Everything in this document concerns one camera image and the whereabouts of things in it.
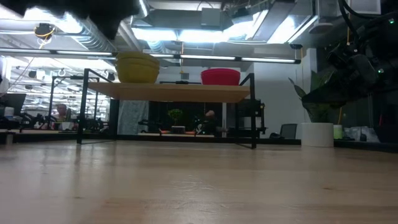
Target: yellow bowl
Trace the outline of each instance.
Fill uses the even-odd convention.
[[[153,57],[149,54],[141,53],[141,52],[121,52],[121,53],[118,53],[118,55],[116,56],[117,60],[124,59],[124,58],[146,59],[146,60],[150,60],[154,63],[159,64],[159,61],[155,57]]]
[[[122,83],[155,83],[159,75],[159,69],[131,63],[116,65],[116,71]]]
[[[151,60],[140,59],[140,58],[122,58],[116,61],[116,65],[123,65],[123,64],[146,65],[153,67],[155,69],[159,69],[159,63],[154,63]]]

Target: pipe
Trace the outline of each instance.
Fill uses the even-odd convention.
[[[175,54],[176,51],[167,49],[162,41],[147,41],[149,48],[153,51],[153,53],[158,54]],[[164,59],[168,62],[172,63],[180,63],[180,59]]]

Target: wooden table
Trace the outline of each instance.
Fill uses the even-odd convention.
[[[90,82],[88,88],[117,100],[238,103],[250,94],[248,86]]]

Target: white wall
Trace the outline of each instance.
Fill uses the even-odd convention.
[[[189,82],[201,82],[200,73],[204,70],[207,70],[208,67],[183,67],[182,70],[185,73],[189,73]],[[237,71],[241,71],[240,68],[230,68]],[[159,76],[157,77],[156,82],[175,82],[181,80],[181,67],[167,67],[160,68]]]
[[[314,56],[316,58],[314,54],[316,54],[315,49],[308,49],[302,65],[254,64],[256,98],[266,105],[265,126],[268,129],[262,138],[268,138],[270,133],[279,133],[282,124],[310,122],[288,77],[308,93],[311,84],[311,61],[314,62],[311,58]],[[297,127],[296,138],[301,139],[300,125]]]

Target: computer monitor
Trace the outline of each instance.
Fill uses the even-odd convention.
[[[0,98],[0,106],[8,106],[14,108],[14,115],[21,114],[22,105],[25,102],[26,94],[24,93],[6,93]]]

